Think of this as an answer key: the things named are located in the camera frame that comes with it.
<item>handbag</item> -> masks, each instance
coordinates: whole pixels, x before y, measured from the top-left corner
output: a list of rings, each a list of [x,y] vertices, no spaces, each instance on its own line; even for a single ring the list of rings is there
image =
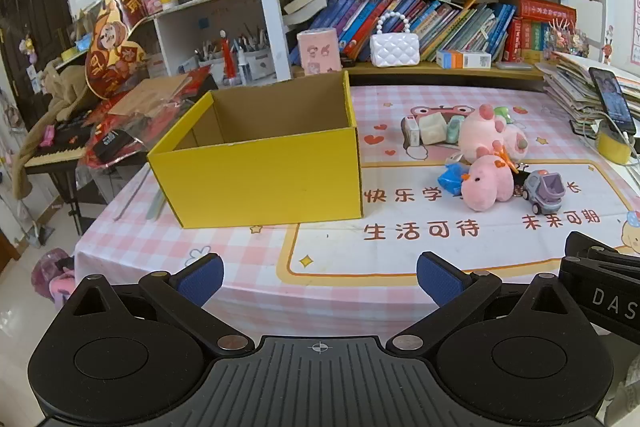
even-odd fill
[[[404,22],[403,33],[383,33],[382,25],[391,17]],[[415,66],[420,62],[420,39],[409,31],[409,21],[400,12],[385,13],[378,19],[377,31],[369,39],[371,62],[378,68]]]

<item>pearl handle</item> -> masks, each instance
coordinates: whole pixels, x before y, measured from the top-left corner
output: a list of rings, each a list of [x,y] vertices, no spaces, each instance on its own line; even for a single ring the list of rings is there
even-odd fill
[[[391,17],[400,17],[400,19],[402,19],[402,22],[404,23],[404,32],[410,33],[409,28],[411,26],[409,24],[409,19],[407,19],[400,12],[387,12],[382,17],[380,17],[380,19],[378,19],[378,26],[376,27],[377,29],[376,33],[378,35],[382,35],[382,25],[386,22],[387,19],[391,19]]]

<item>pink plush toy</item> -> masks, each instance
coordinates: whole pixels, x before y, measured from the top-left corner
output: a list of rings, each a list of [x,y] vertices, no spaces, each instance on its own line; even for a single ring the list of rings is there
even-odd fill
[[[488,210],[496,200],[508,201],[513,196],[511,169],[494,154],[479,157],[462,179],[462,200],[478,212]]]
[[[458,145],[469,163],[480,156],[499,151],[504,144],[503,133],[507,124],[503,117],[494,115],[494,108],[483,103],[460,124]]]
[[[523,131],[513,123],[505,127],[502,135],[504,136],[504,148],[507,149],[509,158],[516,163],[520,162],[524,156],[527,155],[527,150],[529,150],[527,137],[524,136]]]

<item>pink checkered tablecloth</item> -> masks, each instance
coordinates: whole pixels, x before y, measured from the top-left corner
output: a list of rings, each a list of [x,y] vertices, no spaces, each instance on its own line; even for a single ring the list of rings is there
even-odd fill
[[[572,134],[568,115],[546,94],[475,87],[375,86],[352,87],[351,96],[363,165],[410,160],[402,148],[399,122],[412,109],[491,103],[509,107],[511,116],[526,128],[528,160],[591,160],[635,208],[640,206],[631,187]],[[371,136],[384,140],[370,144],[374,141]],[[122,217],[114,221],[147,171],[145,166],[77,243],[78,282],[90,273],[103,273],[112,284],[134,283],[154,270],[175,273],[214,251],[224,261],[225,278],[223,287],[204,307],[256,339],[260,335],[377,334],[385,342],[436,307],[415,279],[413,283],[378,281],[371,285],[284,282],[278,263],[287,226],[183,230],[168,205],[158,220],[148,221],[146,213],[158,191],[152,172]]]

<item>metal screw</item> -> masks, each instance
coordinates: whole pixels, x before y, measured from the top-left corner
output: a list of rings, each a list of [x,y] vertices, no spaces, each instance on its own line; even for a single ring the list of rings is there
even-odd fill
[[[415,335],[398,335],[392,340],[392,344],[403,351],[412,351],[421,348],[424,343]]]
[[[249,341],[242,335],[225,335],[218,339],[218,347],[228,351],[236,351],[246,347]]]

